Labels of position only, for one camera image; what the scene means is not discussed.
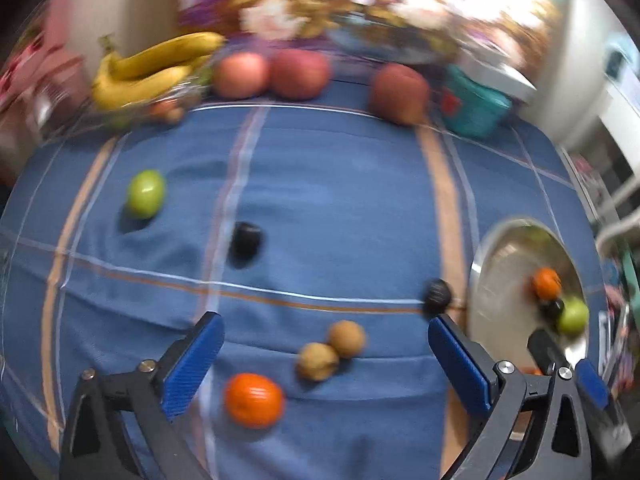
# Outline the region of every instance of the white wall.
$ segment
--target white wall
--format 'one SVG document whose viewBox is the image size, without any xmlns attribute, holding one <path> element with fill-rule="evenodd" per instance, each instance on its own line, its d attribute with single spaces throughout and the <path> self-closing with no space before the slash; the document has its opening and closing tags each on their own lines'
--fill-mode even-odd
<svg viewBox="0 0 640 480">
<path fill-rule="evenodd" d="M 521 117 L 556 144 L 565 142 L 593 106 L 604 84 L 605 44 L 624 31 L 604 0 L 569 0 L 562 33 L 538 81 L 538 94 Z"/>
<path fill-rule="evenodd" d="M 102 49 L 98 38 L 114 34 L 118 50 L 130 56 L 178 34 L 176 0 L 74 0 L 69 49 L 86 57 L 95 74 Z"/>
</svg>

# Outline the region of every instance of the apple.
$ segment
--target apple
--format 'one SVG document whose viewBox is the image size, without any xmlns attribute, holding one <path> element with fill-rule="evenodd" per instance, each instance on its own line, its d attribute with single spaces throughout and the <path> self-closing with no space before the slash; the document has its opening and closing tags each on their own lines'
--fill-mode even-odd
<svg viewBox="0 0 640 480">
<path fill-rule="evenodd" d="M 579 298 L 564 300 L 564 309 L 556 322 L 558 332 L 568 337 L 577 337 L 587 327 L 589 308 Z"/>
<path fill-rule="evenodd" d="M 324 54 L 286 48 L 271 61 L 271 90 L 279 97 L 304 101 L 318 97 L 331 79 Z"/>
<path fill-rule="evenodd" d="M 238 52 L 218 63 L 212 86 L 224 99 L 248 99 L 264 93 L 269 84 L 269 62 L 255 52 Z"/>
<path fill-rule="evenodd" d="M 155 216 L 164 203 L 165 188 L 164 177 L 159 171 L 145 170 L 137 174 L 127 191 L 129 213 L 143 220 Z"/>
<path fill-rule="evenodd" d="M 385 121 L 414 126 L 424 119 L 430 93 L 428 83 L 415 70 L 388 63 L 373 78 L 369 109 Z"/>
</svg>

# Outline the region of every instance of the blue gripper pad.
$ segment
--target blue gripper pad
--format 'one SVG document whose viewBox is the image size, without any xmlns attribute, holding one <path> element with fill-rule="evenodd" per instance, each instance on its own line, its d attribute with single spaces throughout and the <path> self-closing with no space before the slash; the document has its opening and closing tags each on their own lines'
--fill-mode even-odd
<svg viewBox="0 0 640 480">
<path fill-rule="evenodd" d="M 429 345 L 453 389 L 470 416 L 486 417 L 491 411 L 487 380 L 465 349 L 438 318 L 429 323 Z"/>
<path fill-rule="evenodd" d="M 575 365 L 575 380 L 598 409 L 604 410 L 607 407 L 609 389 L 589 360 L 582 359 Z"/>
<path fill-rule="evenodd" d="M 222 316 L 213 315 L 164 378 L 160 407 L 169 420 L 186 411 L 224 340 Z"/>
</svg>

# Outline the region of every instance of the blue tablecloth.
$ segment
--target blue tablecloth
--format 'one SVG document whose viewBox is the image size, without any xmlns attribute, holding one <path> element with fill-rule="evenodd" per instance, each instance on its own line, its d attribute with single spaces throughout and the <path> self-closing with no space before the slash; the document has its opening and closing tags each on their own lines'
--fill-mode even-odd
<svg viewBox="0 0 640 480">
<path fill-rule="evenodd" d="M 425 280 L 443 277 L 462 315 L 474 250 L 510 216 L 562 238 L 597 332 L 602 272 L 550 141 L 521 121 L 487 144 L 393 126 L 363 111 L 367 91 L 336 81 L 306 104 L 209 104 L 174 129 L 104 128 L 35 153 L 0 222 L 0 402 L 52 467 L 83 369 L 132 370 L 215 310 L 226 342 L 177 422 L 214 478 L 439 478 L 460 429 L 419 299 Z M 168 192 L 141 225 L 123 205 L 148 168 Z M 226 264 L 238 220 L 266 233 L 245 269 Z M 325 383 L 301 383 L 296 352 L 340 319 L 366 329 L 364 354 Z M 596 346 L 592 337 L 591 356 Z M 221 391 L 238 372 L 283 387 L 286 413 L 271 430 L 226 417 Z"/>
</svg>

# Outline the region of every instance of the red apple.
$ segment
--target red apple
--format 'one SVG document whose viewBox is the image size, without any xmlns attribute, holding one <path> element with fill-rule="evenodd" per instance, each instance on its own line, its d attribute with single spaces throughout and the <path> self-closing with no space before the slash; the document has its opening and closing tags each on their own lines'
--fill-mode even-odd
<svg viewBox="0 0 640 480">
<path fill-rule="evenodd" d="M 369 109 L 377 117 L 402 126 L 420 124 L 428 104 L 430 88 L 411 68 L 388 63 L 374 76 Z"/>
<path fill-rule="evenodd" d="M 288 48 L 271 61 L 271 90 L 279 97 L 303 101 L 318 97 L 331 79 L 324 54 Z"/>
<path fill-rule="evenodd" d="M 212 86 L 225 99 L 248 99 L 262 94 L 269 83 L 269 62 L 254 52 L 225 57 L 214 71 Z"/>
</svg>

